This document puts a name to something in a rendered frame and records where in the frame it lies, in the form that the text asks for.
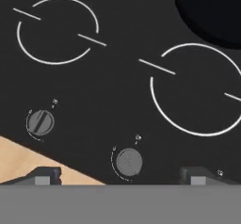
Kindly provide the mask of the black round pan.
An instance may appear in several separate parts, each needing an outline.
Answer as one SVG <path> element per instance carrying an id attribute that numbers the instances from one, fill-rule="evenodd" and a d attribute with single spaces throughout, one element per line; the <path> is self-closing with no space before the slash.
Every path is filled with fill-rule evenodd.
<path id="1" fill-rule="evenodd" d="M 197 36 L 241 50 L 241 0 L 175 0 L 175 5 Z"/>

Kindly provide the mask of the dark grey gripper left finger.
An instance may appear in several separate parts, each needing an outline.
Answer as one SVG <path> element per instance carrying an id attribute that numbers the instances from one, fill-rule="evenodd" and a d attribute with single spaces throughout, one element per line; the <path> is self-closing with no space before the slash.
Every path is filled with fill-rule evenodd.
<path id="1" fill-rule="evenodd" d="M 60 167 L 37 167 L 25 176 L 2 182 L 1 185 L 62 185 L 61 174 Z"/>

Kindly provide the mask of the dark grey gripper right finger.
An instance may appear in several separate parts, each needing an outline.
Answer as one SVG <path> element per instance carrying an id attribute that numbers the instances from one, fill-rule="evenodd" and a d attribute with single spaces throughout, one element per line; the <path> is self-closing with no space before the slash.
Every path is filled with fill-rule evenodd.
<path id="1" fill-rule="evenodd" d="M 217 175 L 203 167 L 182 167 L 180 184 L 183 185 L 241 185 L 241 183 Z"/>

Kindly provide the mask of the grey hob knob with stripes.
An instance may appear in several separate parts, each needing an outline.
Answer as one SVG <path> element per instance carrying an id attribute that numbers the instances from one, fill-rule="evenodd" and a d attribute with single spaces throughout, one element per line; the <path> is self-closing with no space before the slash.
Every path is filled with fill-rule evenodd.
<path id="1" fill-rule="evenodd" d="M 27 120 L 27 130 L 35 136 L 49 134 L 55 125 L 54 116 L 47 110 L 38 110 Z"/>

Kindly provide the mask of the black glass hob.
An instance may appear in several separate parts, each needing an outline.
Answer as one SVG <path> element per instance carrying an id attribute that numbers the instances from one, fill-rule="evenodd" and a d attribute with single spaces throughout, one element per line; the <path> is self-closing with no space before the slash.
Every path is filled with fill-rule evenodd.
<path id="1" fill-rule="evenodd" d="M 38 110 L 45 136 L 27 130 Z M 0 0 L 0 136 L 105 184 L 177 184 L 182 167 L 241 183 L 241 50 L 197 36 L 175 0 Z"/>

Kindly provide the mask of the plain grey hob knob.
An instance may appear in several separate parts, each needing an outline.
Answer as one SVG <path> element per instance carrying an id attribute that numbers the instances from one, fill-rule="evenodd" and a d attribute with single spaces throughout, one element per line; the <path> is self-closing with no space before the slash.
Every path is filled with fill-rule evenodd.
<path id="1" fill-rule="evenodd" d="M 135 176 L 141 171 L 143 159 L 141 154 L 135 149 L 122 150 L 116 160 L 118 171 L 124 176 Z"/>

